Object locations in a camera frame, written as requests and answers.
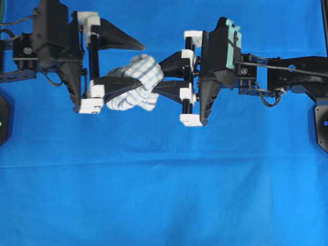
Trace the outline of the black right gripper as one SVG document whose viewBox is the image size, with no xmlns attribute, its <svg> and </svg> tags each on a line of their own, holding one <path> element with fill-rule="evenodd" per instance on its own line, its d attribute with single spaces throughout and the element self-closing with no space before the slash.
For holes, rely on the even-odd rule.
<svg viewBox="0 0 328 246">
<path fill-rule="evenodd" d="M 166 80 L 159 82 L 152 90 L 177 103 L 189 103 L 188 110 L 198 101 L 199 113 L 182 113 L 180 121 L 186 127 L 201 127 L 208 124 L 214 100 L 222 87 L 233 88 L 238 74 L 237 62 L 241 61 L 241 49 L 234 49 L 234 67 L 226 68 L 228 49 L 228 30 L 185 31 L 185 40 L 191 47 L 201 48 L 199 60 L 193 51 L 184 49 L 162 60 L 159 65 L 164 77 L 192 77 L 191 69 L 200 65 L 198 74 L 198 93 L 194 93 L 187 80 Z"/>
</svg>

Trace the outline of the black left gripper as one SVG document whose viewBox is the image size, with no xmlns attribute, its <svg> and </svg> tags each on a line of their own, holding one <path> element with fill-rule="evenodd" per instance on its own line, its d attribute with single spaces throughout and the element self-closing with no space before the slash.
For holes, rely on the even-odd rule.
<svg viewBox="0 0 328 246">
<path fill-rule="evenodd" d="M 79 105 L 74 107 L 74 112 L 98 114 L 104 102 L 142 85 L 139 80 L 131 77 L 99 77 L 98 49 L 144 50 L 145 46 L 111 22 L 100 18 L 97 12 L 75 11 L 73 18 L 77 21 L 80 41 L 85 42 L 82 47 L 88 50 L 88 69 L 83 70 L 85 91 Z"/>
</svg>

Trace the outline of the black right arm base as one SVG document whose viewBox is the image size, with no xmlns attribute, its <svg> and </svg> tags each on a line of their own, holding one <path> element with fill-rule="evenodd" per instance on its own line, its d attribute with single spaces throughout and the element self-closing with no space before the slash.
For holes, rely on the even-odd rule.
<svg viewBox="0 0 328 246">
<path fill-rule="evenodd" d="M 316 100 L 314 117 L 317 144 L 327 152 L 327 97 Z"/>
</svg>

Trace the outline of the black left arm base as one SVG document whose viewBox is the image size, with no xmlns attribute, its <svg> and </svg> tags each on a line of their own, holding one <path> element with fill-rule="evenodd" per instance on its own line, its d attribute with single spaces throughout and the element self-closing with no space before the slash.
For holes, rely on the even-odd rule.
<svg viewBox="0 0 328 246">
<path fill-rule="evenodd" d="M 11 106 L 4 95 L 1 94 L 1 147 L 11 135 Z"/>
</svg>

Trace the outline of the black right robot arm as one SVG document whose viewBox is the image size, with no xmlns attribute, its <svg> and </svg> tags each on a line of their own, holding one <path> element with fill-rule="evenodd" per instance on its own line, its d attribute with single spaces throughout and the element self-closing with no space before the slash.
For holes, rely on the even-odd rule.
<svg viewBox="0 0 328 246">
<path fill-rule="evenodd" d="M 327 100 L 327 58 L 265 58 L 241 52 L 240 28 L 225 17 L 211 32 L 186 31 L 186 47 L 157 63 L 139 55 L 131 63 L 90 82 L 94 108 L 116 111 L 139 106 L 154 109 L 159 96 L 182 105 L 180 121 L 187 127 L 208 124 L 212 106 L 221 89 L 268 98 L 279 103 L 288 90 L 307 94 L 320 104 Z"/>
</svg>

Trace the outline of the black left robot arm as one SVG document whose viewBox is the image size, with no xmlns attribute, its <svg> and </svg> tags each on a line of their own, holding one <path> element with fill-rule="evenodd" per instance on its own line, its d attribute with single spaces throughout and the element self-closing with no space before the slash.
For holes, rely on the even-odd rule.
<svg viewBox="0 0 328 246">
<path fill-rule="evenodd" d="M 1 51 L 11 50 L 17 68 L 1 73 L 2 83 L 36 78 L 37 73 L 56 73 L 68 89 L 73 110 L 97 114 L 105 101 L 136 88 L 132 78 L 102 77 L 98 53 L 104 49 L 143 50 L 144 45 L 97 12 L 68 12 L 58 1 L 41 1 L 31 16 L 31 33 L 1 40 Z"/>
</svg>

